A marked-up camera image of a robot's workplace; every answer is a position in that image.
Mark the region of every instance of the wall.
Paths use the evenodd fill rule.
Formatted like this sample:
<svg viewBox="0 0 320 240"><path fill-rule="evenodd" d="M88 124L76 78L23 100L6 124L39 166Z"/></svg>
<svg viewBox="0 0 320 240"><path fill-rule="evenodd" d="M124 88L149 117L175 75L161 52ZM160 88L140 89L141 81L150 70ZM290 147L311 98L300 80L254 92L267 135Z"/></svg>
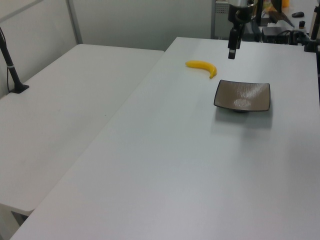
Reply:
<svg viewBox="0 0 320 240"><path fill-rule="evenodd" d="M22 82L76 45L66 0L43 0L0 26ZM0 54L0 98L7 93L6 62Z"/></svg>
<svg viewBox="0 0 320 240"><path fill-rule="evenodd" d="M212 0L69 0L85 44L165 51L211 37Z"/></svg>

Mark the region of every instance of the dark brown plate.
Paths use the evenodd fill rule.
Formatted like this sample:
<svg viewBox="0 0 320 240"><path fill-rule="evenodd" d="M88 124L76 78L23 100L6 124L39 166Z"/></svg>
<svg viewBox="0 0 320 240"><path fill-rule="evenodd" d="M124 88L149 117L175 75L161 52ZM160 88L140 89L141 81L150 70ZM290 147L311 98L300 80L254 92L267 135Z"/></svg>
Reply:
<svg viewBox="0 0 320 240"><path fill-rule="evenodd" d="M220 80L213 104L236 112L270 109L270 84Z"/></svg>

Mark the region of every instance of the computer mouse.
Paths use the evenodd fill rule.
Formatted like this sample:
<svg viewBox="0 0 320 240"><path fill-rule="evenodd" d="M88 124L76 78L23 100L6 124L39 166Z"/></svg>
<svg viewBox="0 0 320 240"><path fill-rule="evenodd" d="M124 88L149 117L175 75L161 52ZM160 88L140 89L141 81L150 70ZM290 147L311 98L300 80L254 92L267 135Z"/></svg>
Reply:
<svg viewBox="0 0 320 240"><path fill-rule="evenodd" d="M305 16L305 14L302 12L302 11L298 11L298 12L295 12L295 13L292 13L291 15L293 18L302 18Z"/></svg>

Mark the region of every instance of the table leg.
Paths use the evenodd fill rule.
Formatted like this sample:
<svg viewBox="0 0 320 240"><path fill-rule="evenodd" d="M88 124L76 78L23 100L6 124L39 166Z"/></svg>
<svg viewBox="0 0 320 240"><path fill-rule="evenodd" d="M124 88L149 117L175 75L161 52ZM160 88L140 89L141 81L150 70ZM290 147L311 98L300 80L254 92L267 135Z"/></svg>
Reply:
<svg viewBox="0 0 320 240"><path fill-rule="evenodd" d="M3 240L9 240L19 228L19 224L12 212L0 206L0 235Z"/></svg>

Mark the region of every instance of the table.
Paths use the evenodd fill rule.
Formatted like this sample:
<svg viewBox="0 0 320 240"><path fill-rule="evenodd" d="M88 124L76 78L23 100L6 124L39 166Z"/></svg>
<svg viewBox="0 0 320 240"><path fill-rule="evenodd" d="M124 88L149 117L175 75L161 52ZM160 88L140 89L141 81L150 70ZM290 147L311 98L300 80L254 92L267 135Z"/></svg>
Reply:
<svg viewBox="0 0 320 240"><path fill-rule="evenodd" d="M178 37L12 240L318 240L316 55L227 46ZM270 83L270 110L213 106L220 79Z"/></svg>
<svg viewBox="0 0 320 240"><path fill-rule="evenodd" d="M300 21L305 21L305 30L309 33L317 0L290 0L289 7L283 7L283 13L288 17L294 26L299 27ZM294 18L291 15L297 12L304 12L304 17Z"/></svg>
<svg viewBox="0 0 320 240"><path fill-rule="evenodd" d="M3 215L39 205L162 54L77 45L0 100Z"/></svg>

